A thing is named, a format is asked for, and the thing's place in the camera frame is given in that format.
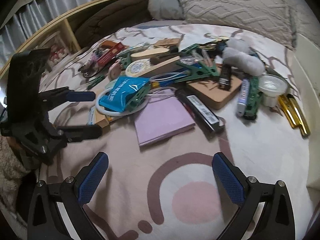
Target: patterned bed sheet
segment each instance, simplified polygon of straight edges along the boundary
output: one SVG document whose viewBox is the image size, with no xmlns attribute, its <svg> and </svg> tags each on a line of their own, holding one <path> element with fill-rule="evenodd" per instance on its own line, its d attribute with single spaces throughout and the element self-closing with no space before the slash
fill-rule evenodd
<svg viewBox="0 0 320 240">
<path fill-rule="evenodd" d="M 52 78 L 46 89 L 77 89 L 86 83 L 77 70 L 92 50 L 107 39 L 132 46 L 180 38 L 180 49 L 184 49 L 217 35 L 247 41 L 266 64 L 287 79 L 302 105 L 290 69 L 291 50 L 249 31 L 215 25 L 121 29 L 75 58 Z M 108 172 L 84 209 L 106 239 L 216 239 L 237 208 L 212 173 L 212 156 L 222 151 L 246 176 L 255 176 L 264 183 L 274 184 L 280 179 L 286 183 L 296 239 L 302 239 L 320 200 L 319 192 L 306 188 L 308 140 L 290 127 L 279 108 L 261 106 L 257 120 L 246 122 L 236 117 L 236 103 L 237 97 L 215 111 L 225 120 L 226 130 L 210 141 L 196 126 L 154 145 L 139 147 L 132 117 L 124 117 L 112 123 L 110 131 L 97 140 L 69 144 L 55 157 L 53 165 L 41 167 L 40 179 L 56 183 L 75 176 L 99 151 L 104 151 L 110 160 Z M 93 104 L 65 103 L 50 111 L 50 121 L 55 125 L 86 124 Z M 260 204 L 243 239 L 252 234 L 262 207 Z M 72 230 L 71 236 L 78 239 Z"/>
</svg>

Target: barcode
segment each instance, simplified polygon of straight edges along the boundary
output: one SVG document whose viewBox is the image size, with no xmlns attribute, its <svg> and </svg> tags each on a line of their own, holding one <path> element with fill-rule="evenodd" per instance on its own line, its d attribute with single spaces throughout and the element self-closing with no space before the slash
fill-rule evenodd
<svg viewBox="0 0 320 240">
<path fill-rule="evenodd" d="M 197 98 L 196 96 L 188 96 L 189 101 L 200 111 L 210 124 L 219 122 L 217 117 Z"/>
</svg>

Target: white curtain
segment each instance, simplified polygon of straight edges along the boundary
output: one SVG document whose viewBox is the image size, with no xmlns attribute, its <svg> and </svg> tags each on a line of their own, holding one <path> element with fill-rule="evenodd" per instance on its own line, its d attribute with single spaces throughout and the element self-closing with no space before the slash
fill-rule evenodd
<svg viewBox="0 0 320 240">
<path fill-rule="evenodd" d="M 0 30 L 0 69 L 20 45 L 59 15 L 93 0 L 33 0 Z"/>
</svg>

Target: purple label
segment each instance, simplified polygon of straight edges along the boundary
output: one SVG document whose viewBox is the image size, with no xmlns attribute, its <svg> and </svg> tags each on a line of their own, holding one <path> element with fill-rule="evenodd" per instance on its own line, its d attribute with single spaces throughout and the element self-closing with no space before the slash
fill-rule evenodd
<svg viewBox="0 0 320 240">
<path fill-rule="evenodd" d="M 242 80 L 241 90 L 240 90 L 240 96 L 238 103 L 247 104 L 248 96 L 249 96 L 249 88 L 250 88 L 250 81 L 247 78 L 244 78 Z"/>
</svg>

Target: red package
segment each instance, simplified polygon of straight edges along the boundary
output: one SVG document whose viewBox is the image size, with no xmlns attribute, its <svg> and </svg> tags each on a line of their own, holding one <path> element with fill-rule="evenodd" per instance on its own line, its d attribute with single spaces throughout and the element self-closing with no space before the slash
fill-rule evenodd
<svg viewBox="0 0 320 240">
<path fill-rule="evenodd" d="M 101 58 L 97 60 L 99 67 L 104 67 L 107 63 L 110 62 L 110 60 L 112 60 L 116 55 L 119 54 L 119 52 L 121 52 L 124 49 L 125 46 L 121 42 L 119 42 L 116 46 L 114 46 L 108 52 L 103 54 Z"/>
</svg>

